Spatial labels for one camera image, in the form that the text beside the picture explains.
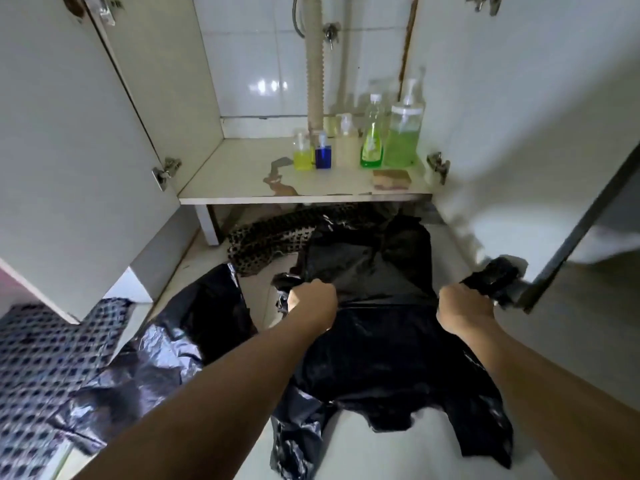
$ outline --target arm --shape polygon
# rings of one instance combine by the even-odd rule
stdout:
[[[294,288],[287,318],[208,365],[126,430],[76,480],[232,479],[296,364],[335,318],[335,288]]]
[[[638,411],[510,337],[491,300],[462,284],[440,291],[438,320],[473,350],[558,478],[640,478]]]

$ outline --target blue bottle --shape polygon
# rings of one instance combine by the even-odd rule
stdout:
[[[327,144],[326,133],[318,131],[316,135],[316,169],[331,168],[331,145]]]

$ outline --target beige flexible hose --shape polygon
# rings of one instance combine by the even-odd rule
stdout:
[[[304,0],[303,19],[307,49],[307,119],[312,132],[322,130],[324,120],[322,0]]]

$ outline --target beige bottle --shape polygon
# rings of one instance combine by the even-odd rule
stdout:
[[[333,147],[333,167],[359,168],[360,167],[360,137],[358,130],[353,125],[353,116],[350,112],[339,114],[340,132],[335,138]]]

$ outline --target brown stain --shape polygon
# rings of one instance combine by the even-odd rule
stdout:
[[[409,190],[411,177],[407,170],[373,170],[373,186],[376,190]]]
[[[84,6],[80,0],[62,0],[67,7],[67,10],[71,12],[72,15],[83,18],[84,17]]]
[[[402,97],[402,85],[404,81],[404,72],[406,71],[406,60],[409,57],[409,46],[411,45],[411,34],[413,33],[413,25],[415,24],[415,14],[418,12],[418,0],[411,3],[411,12],[409,12],[409,22],[406,24],[406,35],[404,36],[404,51],[402,54],[402,65],[400,66],[400,90],[398,91],[398,101]]]
[[[293,165],[293,160],[287,157],[278,158],[277,160],[272,161],[271,171],[262,179],[262,181],[273,191],[273,195],[276,197],[294,197],[299,195],[291,185],[285,185],[282,183],[280,167],[289,165]]]

